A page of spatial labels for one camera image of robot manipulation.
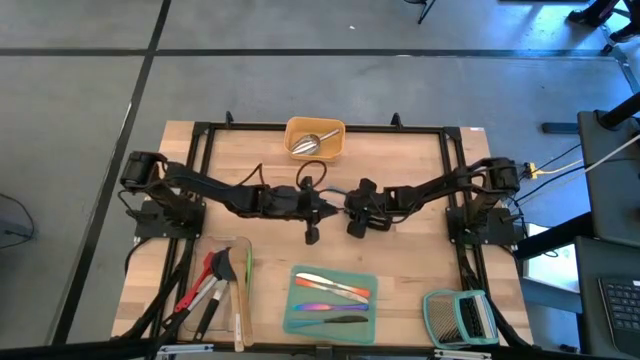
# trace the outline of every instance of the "orange-handled knife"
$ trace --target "orange-handled knife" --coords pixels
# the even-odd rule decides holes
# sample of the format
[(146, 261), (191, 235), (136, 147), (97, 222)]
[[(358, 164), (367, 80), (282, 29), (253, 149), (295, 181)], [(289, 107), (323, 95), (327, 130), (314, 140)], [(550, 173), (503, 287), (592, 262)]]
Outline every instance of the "orange-handled knife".
[(307, 279), (309, 281), (321, 283), (321, 284), (333, 285), (335, 287), (339, 287), (340, 289), (351, 291), (354, 294), (358, 294), (358, 295), (364, 296), (366, 298), (371, 296), (371, 291), (369, 291), (369, 289), (362, 289), (362, 288), (357, 288), (357, 287), (354, 287), (354, 286), (348, 286), (348, 285), (339, 284), (337, 282), (331, 281), (331, 280), (329, 280), (327, 278), (324, 278), (322, 276), (319, 276), (319, 275), (313, 275), (313, 274), (309, 274), (309, 273), (297, 273), (296, 276), (297, 277), (301, 277), (303, 279)]
[(305, 280), (305, 279), (300, 278), (300, 277), (296, 277), (296, 285), (306, 286), (306, 287), (310, 287), (310, 288), (318, 289), (318, 290), (329, 291), (329, 292), (334, 293), (334, 294), (336, 294), (338, 296), (342, 296), (342, 297), (347, 298), (349, 300), (358, 301), (358, 302), (361, 302), (363, 304), (368, 304), (369, 303), (369, 300), (367, 300), (366, 298), (364, 298), (363, 296), (360, 296), (358, 294), (354, 294), (354, 293), (346, 291), (346, 290), (331, 289), (331, 288), (328, 288), (326, 286), (322, 286), (320, 284), (316, 284), (314, 282), (311, 282), (309, 280)]

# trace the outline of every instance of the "purple-handled knife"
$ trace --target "purple-handled knife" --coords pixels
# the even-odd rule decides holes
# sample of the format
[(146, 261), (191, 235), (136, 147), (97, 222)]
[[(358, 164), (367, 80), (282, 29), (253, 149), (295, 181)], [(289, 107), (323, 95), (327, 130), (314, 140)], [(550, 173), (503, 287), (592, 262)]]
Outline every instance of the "purple-handled knife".
[(330, 304), (299, 304), (294, 305), (293, 310), (298, 311), (367, 311), (369, 310), (369, 305), (367, 304), (357, 304), (357, 305), (330, 305)]

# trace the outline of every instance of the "yellow cable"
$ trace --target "yellow cable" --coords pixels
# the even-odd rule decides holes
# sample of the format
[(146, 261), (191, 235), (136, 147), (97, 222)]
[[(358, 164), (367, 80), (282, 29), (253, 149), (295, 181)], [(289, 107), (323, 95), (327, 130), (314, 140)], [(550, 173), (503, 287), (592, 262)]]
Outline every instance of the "yellow cable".
[(569, 165), (566, 165), (566, 166), (561, 167), (560, 169), (549, 170), (549, 171), (542, 171), (542, 170), (538, 170), (538, 169), (536, 169), (536, 170), (534, 170), (532, 173), (533, 173), (533, 174), (536, 174), (536, 175), (548, 175), (548, 174), (555, 174), (555, 173), (559, 173), (559, 172), (560, 172), (560, 171), (562, 171), (562, 170), (568, 169), (568, 168), (572, 167), (573, 165), (579, 164), (579, 163), (581, 163), (581, 162), (582, 162), (582, 160), (574, 161), (574, 162), (572, 162), (572, 163), (571, 163), (571, 164), (569, 164)]

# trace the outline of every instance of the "red kitchen utensil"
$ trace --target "red kitchen utensil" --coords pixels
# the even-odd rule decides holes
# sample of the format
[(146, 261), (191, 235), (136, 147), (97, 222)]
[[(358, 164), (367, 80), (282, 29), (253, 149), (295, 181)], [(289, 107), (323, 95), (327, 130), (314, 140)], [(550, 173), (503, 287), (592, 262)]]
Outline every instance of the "red kitchen utensil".
[(209, 251), (207, 256), (205, 256), (204, 260), (202, 261), (202, 265), (204, 265), (202, 273), (200, 274), (200, 276), (198, 276), (198, 279), (193, 284), (191, 289), (189, 289), (185, 296), (180, 299), (175, 309), (173, 310), (174, 312), (180, 312), (182, 309), (186, 309), (187, 307), (189, 307), (189, 305), (193, 301), (193, 298), (195, 298), (198, 294), (198, 289), (200, 288), (200, 285), (202, 285), (204, 279), (206, 279), (207, 276), (213, 274), (213, 255), (213, 251)]

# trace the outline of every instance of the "wooden tabletop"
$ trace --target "wooden tabletop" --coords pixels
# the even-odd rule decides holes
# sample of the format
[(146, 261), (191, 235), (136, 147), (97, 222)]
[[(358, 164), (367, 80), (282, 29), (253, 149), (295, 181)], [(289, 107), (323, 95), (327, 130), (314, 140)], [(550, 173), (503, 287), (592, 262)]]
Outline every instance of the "wooden tabletop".
[[(159, 151), (172, 161), (185, 162), (193, 122), (170, 121)], [(462, 128), (463, 147), (468, 164), (489, 156), (482, 128)], [(280, 131), (218, 130), (215, 133), (209, 176), (226, 183), (244, 179), (258, 163), (264, 164), (264, 178), (271, 185), (294, 185), (301, 161), (289, 158)], [(202, 158), (204, 136), (200, 139), (196, 169)], [(450, 144), (452, 166), (455, 152)], [(321, 171), (313, 166), (305, 175), (318, 179)], [(429, 134), (347, 133), (345, 149), (318, 186), (350, 190), (367, 177), (383, 186), (418, 185), (443, 174), (438, 137)], [(254, 178), (248, 184), (258, 183)], [(339, 195), (324, 196), (341, 204)], [(310, 337), (285, 334), (282, 320), (291, 268), (296, 264), (341, 271), (374, 274), (378, 278), (377, 345), (432, 346), (422, 316), (425, 294), (439, 289), (460, 289), (454, 247), (448, 241), (445, 213), (447, 199), (427, 203), (407, 221), (393, 225), (389, 232), (368, 230), (364, 239), (347, 234), (347, 216), (323, 220), (320, 241), (305, 245), (303, 222), (241, 219), (221, 204), (207, 200), (203, 236), (197, 242), (190, 282), (202, 269), (208, 251), (244, 237), (251, 241), (254, 258), (251, 288), (251, 318), (256, 343), (327, 343)], [(142, 314), (155, 296), (164, 264), (167, 239), (152, 239), (133, 255), (125, 280), (113, 335), (124, 333)], [(497, 246), (483, 246), (491, 295), (507, 321), (518, 334), (531, 342), (514, 260)], [(185, 321), (179, 340), (190, 341), (203, 301)], [(233, 341), (227, 307), (209, 327), (205, 341)]]

